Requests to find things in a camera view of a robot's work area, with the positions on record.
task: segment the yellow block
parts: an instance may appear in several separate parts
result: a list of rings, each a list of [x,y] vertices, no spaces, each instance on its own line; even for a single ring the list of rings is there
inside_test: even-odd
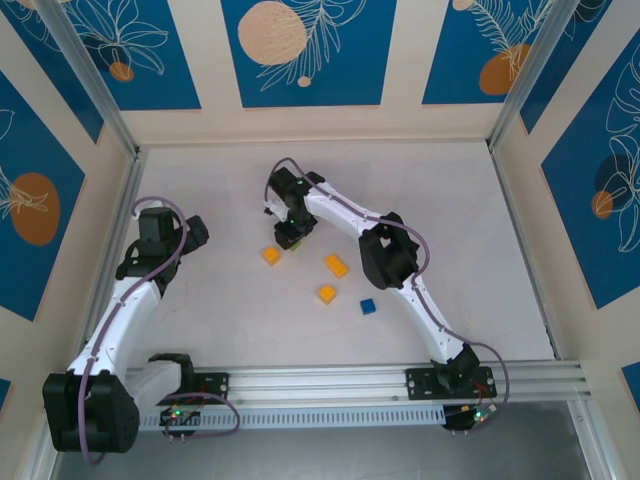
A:
[[[276,247],[265,248],[264,252],[262,252],[262,256],[272,267],[276,263],[278,263],[278,260],[280,260],[280,252],[278,252],[278,249],[276,249]]]
[[[334,298],[336,298],[336,289],[331,285],[325,285],[318,291],[318,298],[322,300],[325,305],[329,305]]]
[[[338,257],[336,254],[329,255],[324,259],[324,263],[327,264],[329,270],[331,270],[333,274],[338,278],[342,278],[347,273],[349,273],[349,268],[347,268],[347,266],[342,263],[342,260],[340,260],[340,257]]]

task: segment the black mounting bracket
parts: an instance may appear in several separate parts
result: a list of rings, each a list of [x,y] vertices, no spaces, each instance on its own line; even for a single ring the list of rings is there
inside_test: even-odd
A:
[[[316,184],[325,181],[315,172],[307,173],[307,177]],[[304,197],[311,190],[311,184],[303,177],[296,177],[286,167],[282,167],[269,177],[269,187],[289,208],[287,219],[276,223],[273,227],[276,243],[283,250],[288,250],[309,235],[318,223],[304,203]],[[267,209],[265,213],[271,214],[271,211]]]
[[[380,218],[403,223],[400,215],[394,212]],[[401,289],[404,281],[418,271],[419,245],[400,227],[378,223],[362,232],[358,246],[365,276],[381,290]]]
[[[138,219],[140,238],[127,248],[124,260],[116,270],[117,280],[125,277],[144,277],[173,255],[182,238],[182,227],[174,227],[174,220],[179,221],[178,215],[167,207],[145,208],[140,212]],[[180,252],[180,257],[197,250],[209,239],[209,231],[198,215],[188,219],[187,226],[189,229],[187,241]],[[161,296],[176,276],[179,265],[178,259],[154,277]]]
[[[478,367],[472,381],[456,392],[447,390],[438,379],[437,367],[409,368],[405,370],[409,400],[472,400],[480,395],[476,383],[487,389],[486,398],[498,395],[493,373],[489,367]]]

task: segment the black motor joint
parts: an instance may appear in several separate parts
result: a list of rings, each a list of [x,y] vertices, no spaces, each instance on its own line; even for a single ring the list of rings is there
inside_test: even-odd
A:
[[[307,177],[316,184],[325,181],[315,172],[309,172]],[[297,178],[286,167],[282,167],[269,177],[269,187],[289,209],[286,220],[274,226],[276,243],[288,250],[309,235],[318,223],[304,203],[304,197],[312,186],[303,177]]]
[[[145,208],[140,212],[140,238],[127,248],[125,258],[116,270],[117,280],[144,277],[175,253],[182,238],[182,226],[174,226],[174,220],[180,224],[176,212],[168,207]],[[179,258],[197,250],[209,239],[209,231],[198,215],[187,220],[187,228],[187,239]],[[176,276],[179,265],[178,259],[154,277],[160,295],[164,295],[167,285]]]

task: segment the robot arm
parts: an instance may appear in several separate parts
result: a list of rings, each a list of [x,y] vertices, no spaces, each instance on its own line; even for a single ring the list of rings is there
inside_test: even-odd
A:
[[[400,216],[393,212],[385,216],[367,211],[341,195],[314,172],[309,172],[307,178],[315,186],[304,177],[296,178],[284,167],[269,178],[268,185],[278,198],[265,201],[265,211],[280,220],[274,227],[276,242],[285,250],[291,248],[311,233],[317,224],[315,217],[323,218],[357,240],[367,279],[377,288],[390,289],[408,310],[427,344],[440,384],[452,395],[468,386],[479,366],[478,358],[469,345],[436,325],[412,285],[412,277],[418,271],[419,245],[411,241],[406,230],[372,220],[384,219],[402,224]],[[343,203],[365,213],[368,219],[356,215]],[[429,295],[422,277],[414,282],[431,314],[445,329],[452,330]]]
[[[192,390],[193,365],[187,355],[156,355],[134,377],[125,378],[137,335],[175,277],[180,260],[139,285],[124,303],[120,299],[141,277],[175,254],[182,237],[182,228],[173,226],[175,218],[175,212],[165,207],[146,208],[141,212],[140,240],[131,244],[118,266],[113,294],[98,327],[67,372],[47,378],[42,393],[56,450],[80,450],[78,394],[81,377],[87,361],[94,357],[92,351],[96,345],[99,350],[89,373],[85,398],[90,451],[128,451],[136,439],[141,414],[177,390]],[[187,226],[187,241],[180,257],[204,245],[209,238],[200,217],[187,220]],[[101,339],[103,326],[118,303],[122,305]]]

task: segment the purple cable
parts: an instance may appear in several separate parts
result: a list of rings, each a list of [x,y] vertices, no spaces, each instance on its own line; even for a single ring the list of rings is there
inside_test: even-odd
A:
[[[241,422],[240,413],[238,412],[236,407],[234,407],[233,404],[224,397],[221,397],[214,393],[194,392],[194,393],[174,393],[173,395],[167,395],[166,397],[164,397],[163,400],[178,400],[180,398],[193,398],[193,397],[209,398],[211,400],[217,400],[220,403],[224,403],[227,407],[229,407],[229,410],[231,410],[233,412],[233,415],[236,417],[236,424],[233,426],[233,428],[229,430],[225,430],[223,432],[205,433],[203,435],[194,435],[193,437],[183,437],[183,441],[186,442],[191,440],[199,440],[203,438],[225,437],[227,435],[231,435],[238,431],[238,429],[240,428],[240,422]],[[167,423],[164,426],[165,437],[172,437],[171,432],[169,432],[170,424],[171,424],[171,419],[167,421]]]
[[[420,304],[422,305],[422,307],[427,312],[427,315],[429,315],[429,318],[431,319],[431,321],[433,323],[435,323],[436,326],[440,330],[444,331],[445,333],[447,333],[448,335],[452,336],[453,338],[455,338],[457,340],[460,340],[463,343],[467,343],[467,344],[469,344],[471,346],[474,346],[474,347],[485,348],[485,349],[489,350],[491,353],[493,353],[495,355],[495,357],[498,359],[498,363],[500,363],[500,367],[502,367],[502,371],[504,372],[504,397],[502,398],[501,405],[506,405],[507,401],[509,400],[511,382],[510,382],[510,379],[509,379],[509,372],[507,370],[507,365],[506,365],[505,361],[503,360],[502,356],[492,346],[487,345],[484,342],[476,342],[476,341],[473,341],[473,340],[469,340],[468,338],[465,338],[462,335],[458,335],[457,333],[455,333],[451,329],[445,327],[442,324],[442,322],[440,322],[435,317],[435,315],[433,314],[433,312],[431,311],[431,309],[427,305],[426,300],[422,296],[422,293],[420,292],[420,289],[416,285],[416,279],[420,275],[422,275],[422,273],[427,269],[427,266],[429,265],[429,261],[431,259],[431,253],[429,251],[429,245],[427,245],[427,241],[424,239],[424,237],[422,235],[420,235],[416,230],[414,230],[411,227],[408,227],[407,225],[405,225],[403,223],[394,222],[392,220],[385,220],[383,218],[378,218],[378,217],[370,217],[367,214],[362,213],[358,209],[352,207],[351,205],[349,205],[348,202],[345,202],[340,197],[330,194],[329,192],[324,190],[322,187],[318,186],[318,184],[316,184],[313,180],[311,180],[307,176],[307,174],[304,173],[304,171],[300,168],[298,163],[293,158],[286,157],[286,158],[283,158],[283,159],[279,160],[278,162],[276,162],[276,164],[271,169],[271,172],[269,173],[269,177],[268,178],[271,178],[271,175],[273,175],[273,173],[276,171],[276,168],[278,168],[280,165],[282,165],[285,162],[290,162],[295,167],[295,169],[298,171],[300,176],[302,178],[304,178],[307,181],[307,183],[309,183],[309,185],[311,185],[313,188],[318,190],[324,196],[330,198],[331,200],[333,200],[335,202],[338,202],[340,205],[342,205],[344,208],[349,210],[354,215],[357,215],[358,217],[363,218],[364,220],[372,220],[372,221],[375,221],[375,222],[382,223],[383,225],[389,225],[389,226],[392,226],[392,227],[401,228],[401,229],[406,230],[407,232],[411,233],[415,238],[418,239],[418,241],[422,245],[422,248],[424,249],[425,260],[424,260],[424,263],[422,264],[422,266],[418,269],[418,271],[416,271],[413,274],[413,277],[411,277],[411,288],[413,289],[414,292],[416,292],[416,294],[418,296],[418,300],[420,300]],[[264,200],[265,200],[265,202],[268,200],[268,194],[269,194],[269,180],[267,179],[267,184],[264,187]]]
[[[184,218],[184,214],[182,213],[182,210],[180,210],[178,206],[172,201],[167,200],[166,198],[156,197],[156,196],[142,197],[135,201],[135,203],[131,207],[131,213],[135,214],[136,207],[141,203],[148,202],[148,201],[156,201],[156,200],[166,205],[169,205],[177,213],[178,218],[180,219],[180,226],[182,227],[182,237],[180,238],[180,243],[178,244],[178,248],[176,249],[175,252],[173,252],[173,254],[167,259],[166,262],[164,262],[162,265],[160,265],[159,267],[157,267],[156,269],[152,270],[147,275],[142,277],[136,283],[131,285],[131,287],[129,287],[129,289],[126,292],[122,294],[122,296],[120,297],[120,301],[115,304],[115,306],[113,307],[113,310],[111,310],[111,312],[109,313],[107,320],[104,322],[104,325],[100,329],[100,333],[98,334],[96,343],[91,349],[91,356],[87,360],[87,366],[85,367],[84,373],[82,374],[82,379],[80,380],[80,391],[78,392],[78,435],[80,436],[80,450],[82,451],[82,456],[84,457],[85,461],[91,467],[98,466],[105,457],[105,453],[103,452],[98,457],[97,460],[94,460],[93,458],[91,458],[91,454],[89,452],[89,445],[87,442],[87,425],[85,422],[85,415],[84,415],[84,402],[85,402],[85,396],[87,394],[87,383],[89,382],[89,375],[91,374],[91,368],[95,363],[96,355],[100,351],[100,345],[102,344],[102,341],[104,340],[104,337],[107,334],[107,330],[109,330],[109,327],[113,322],[113,319],[116,317],[118,311],[120,311],[120,307],[122,307],[122,305],[127,300],[127,298],[129,298],[129,296],[133,292],[135,292],[138,289],[138,287],[140,287],[140,285],[142,285],[145,282],[148,282],[153,277],[155,277],[158,273],[160,273],[169,265],[171,265],[171,263],[174,262],[179,257],[180,252],[182,251],[182,248],[184,247],[184,244],[187,241],[187,229],[188,229],[187,221]]]

